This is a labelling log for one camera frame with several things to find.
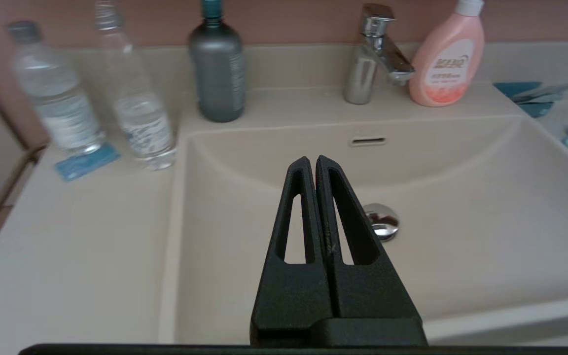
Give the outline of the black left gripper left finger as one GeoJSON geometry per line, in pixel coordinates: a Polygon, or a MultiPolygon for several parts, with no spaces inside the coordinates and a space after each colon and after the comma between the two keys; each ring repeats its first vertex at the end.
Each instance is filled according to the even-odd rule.
{"type": "Polygon", "coordinates": [[[324,235],[310,160],[301,157],[286,173],[262,274],[250,317],[253,346],[308,346],[318,321],[333,317],[322,249],[324,235]],[[301,199],[306,261],[285,261],[295,196],[301,199]]]}

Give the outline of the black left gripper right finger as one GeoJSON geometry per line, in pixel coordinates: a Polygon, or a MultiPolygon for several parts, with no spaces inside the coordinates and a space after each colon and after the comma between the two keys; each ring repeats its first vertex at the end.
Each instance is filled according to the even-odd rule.
{"type": "Polygon", "coordinates": [[[324,264],[336,315],[419,319],[343,169],[324,155],[316,162],[316,195],[324,234],[324,264]]]}

